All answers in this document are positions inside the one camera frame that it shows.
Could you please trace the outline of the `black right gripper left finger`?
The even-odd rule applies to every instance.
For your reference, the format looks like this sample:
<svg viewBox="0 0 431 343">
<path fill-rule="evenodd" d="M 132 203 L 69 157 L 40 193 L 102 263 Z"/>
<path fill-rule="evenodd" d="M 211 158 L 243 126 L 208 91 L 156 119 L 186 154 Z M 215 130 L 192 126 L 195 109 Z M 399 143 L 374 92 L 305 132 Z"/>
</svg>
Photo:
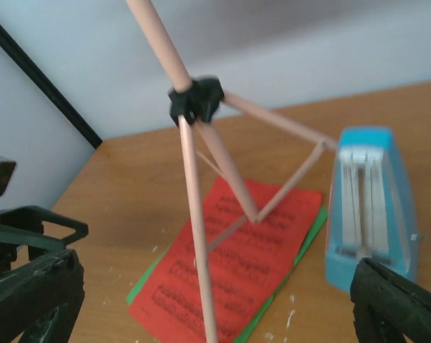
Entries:
<svg viewBox="0 0 431 343">
<path fill-rule="evenodd" d="M 84 268 L 73 249 L 3 274 L 0 342 L 68 342 L 84 297 Z"/>
</svg>

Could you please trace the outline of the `pink music stand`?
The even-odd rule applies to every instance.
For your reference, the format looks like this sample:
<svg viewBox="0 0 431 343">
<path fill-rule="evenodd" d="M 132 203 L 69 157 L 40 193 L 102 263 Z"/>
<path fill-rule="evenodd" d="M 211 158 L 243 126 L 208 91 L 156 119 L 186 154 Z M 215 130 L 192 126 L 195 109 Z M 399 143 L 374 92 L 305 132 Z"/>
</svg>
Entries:
<svg viewBox="0 0 431 343">
<path fill-rule="evenodd" d="M 267 217 L 295 184 L 312 168 L 324 150 L 336 150 L 337 141 L 322 132 L 287 119 L 275 111 L 223 90 L 219 79 L 215 76 L 193 79 L 189 75 L 153 3 L 141 0 L 128 1 L 127 4 L 173 86 L 169 95 L 172 102 L 170 115 L 177 123 L 180 132 L 195 251 L 194 262 L 197 268 L 199 293 L 202 301 L 205 338 L 207 342 L 217 342 L 218 331 L 209 271 L 209 252 L 220 245 L 246 221 L 258 223 Z M 221 103 L 225 103 L 258 120 L 316 144 L 312 153 L 298 170 L 262 209 L 257 208 L 231 154 L 224 145 L 216 127 L 211 123 L 212 117 Z M 206 240 L 204 214 L 200 198 L 197 166 L 197 157 L 200 156 L 200 152 L 195 148 L 193 133 L 195 129 L 199 131 L 214 157 L 214 161 L 209 163 L 210 167 L 230 185 L 244 212 L 237 221 L 228 226 L 211 242 Z"/>
</svg>

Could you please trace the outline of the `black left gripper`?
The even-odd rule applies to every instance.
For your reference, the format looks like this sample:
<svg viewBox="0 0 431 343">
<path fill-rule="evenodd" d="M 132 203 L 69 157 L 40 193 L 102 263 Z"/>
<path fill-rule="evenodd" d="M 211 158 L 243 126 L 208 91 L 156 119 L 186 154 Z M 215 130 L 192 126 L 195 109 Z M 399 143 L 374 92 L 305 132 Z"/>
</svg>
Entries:
<svg viewBox="0 0 431 343">
<path fill-rule="evenodd" d="M 44 223 L 53 223 L 74 230 L 61 239 L 44 234 Z M 35 250 L 32 260 L 44 250 L 64 250 L 89 233 L 87 224 L 38 206 L 26 206 L 0 211 L 0 278 L 11 271 L 20 246 Z"/>
</svg>

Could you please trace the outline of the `red sheet music page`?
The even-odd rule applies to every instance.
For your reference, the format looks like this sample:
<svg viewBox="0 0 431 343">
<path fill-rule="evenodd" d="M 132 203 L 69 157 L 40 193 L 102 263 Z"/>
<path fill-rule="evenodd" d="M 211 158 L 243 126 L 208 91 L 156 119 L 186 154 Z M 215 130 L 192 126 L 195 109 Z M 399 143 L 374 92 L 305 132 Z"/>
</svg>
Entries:
<svg viewBox="0 0 431 343">
<path fill-rule="evenodd" d="M 315 222 L 323 222 L 319 191 L 293 189 L 260 223 L 245 222 L 209 253 L 218 339 L 236 342 L 291 272 Z M 192 227 L 154 265 L 129 313 L 161 342 L 204 342 L 205 330 Z"/>
</svg>

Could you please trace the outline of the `green sheet music page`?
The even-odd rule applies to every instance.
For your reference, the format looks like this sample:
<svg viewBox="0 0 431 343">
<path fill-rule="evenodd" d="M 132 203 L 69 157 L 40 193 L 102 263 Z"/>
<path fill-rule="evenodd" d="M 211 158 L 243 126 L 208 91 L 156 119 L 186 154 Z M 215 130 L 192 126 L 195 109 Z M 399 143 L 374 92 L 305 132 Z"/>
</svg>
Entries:
<svg viewBox="0 0 431 343">
<path fill-rule="evenodd" d="M 275 296 L 277 293 L 281 290 L 281 288 L 286 284 L 289 277 L 294 271 L 294 268 L 299 264 L 299 261 L 301 258 L 305 255 L 306 251 L 308 250 L 309 246 L 314 241 L 314 238 L 319 233 L 320 229 L 322 228 L 323 224 L 326 222 L 328 217 L 328 209 L 324 207 L 320 207 L 318 215 L 315 218 L 314 223 L 309 228 L 309 231 L 307 232 L 307 235 L 299 249 L 299 252 L 297 256 L 294 258 L 293 267 L 288 273 L 288 275 L 282 280 L 282 282 L 279 284 L 279 286 L 272 292 L 272 294 L 267 298 L 267 300 L 264 302 L 260 310 L 255 314 L 255 316 L 252 318 L 252 320 L 249 322 L 249 324 L 239 333 L 237 338 L 234 340 L 236 343 L 245 343 L 255 330 L 256 326 L 258 325 L 260 319 L 263 317 L 264 313 L 268 310 L 270 305 L 272 304 Z M 129 305 L 129 308 L 132 308 L 132 302 L 134 301 L 134 298 L 140 291 L 142 290 L 143 286 L 145 285 L 148 278 L 151 276 L 152 272 L 158 265 L 158 263 L 161 261 L 161 259 L 165 256 L 167 251 L 169 250 L 169 247 L 167 247 L 158 257 L 157 259 L 150 265 L 150 267 L 145 271 L 145 273 L 141 276 L 139 281 L 132 287 L 129 294 L 126 297 L 126 302 Z"/>
</svg>

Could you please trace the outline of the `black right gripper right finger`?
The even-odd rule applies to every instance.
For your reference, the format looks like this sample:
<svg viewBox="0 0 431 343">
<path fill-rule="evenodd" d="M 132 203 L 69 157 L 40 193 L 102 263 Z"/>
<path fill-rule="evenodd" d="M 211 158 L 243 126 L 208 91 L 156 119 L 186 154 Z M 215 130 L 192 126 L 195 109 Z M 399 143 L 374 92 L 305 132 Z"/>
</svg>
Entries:
<svg viewBox="0 0 431 343">
<path fill-rule="evenodd" d="M 350 286 L 359 342 L 431 342 L 431 292 L 363 258 Z"/>
</svg>

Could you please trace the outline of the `blue metronome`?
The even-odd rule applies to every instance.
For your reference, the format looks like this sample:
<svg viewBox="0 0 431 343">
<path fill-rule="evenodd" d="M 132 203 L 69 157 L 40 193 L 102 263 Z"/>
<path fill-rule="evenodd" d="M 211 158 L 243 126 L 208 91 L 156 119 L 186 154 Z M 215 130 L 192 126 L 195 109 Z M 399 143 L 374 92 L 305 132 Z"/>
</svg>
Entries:
<svg viewBox="0 0 431 343">
<path fill-rule="evenodd" d="M 419 232 L 409 174 L 386 126 L 350 126 L 337 145 L 327 221 L 325 276 L 348 292 L 372 258 L 415 281 Z"/>
</svg>

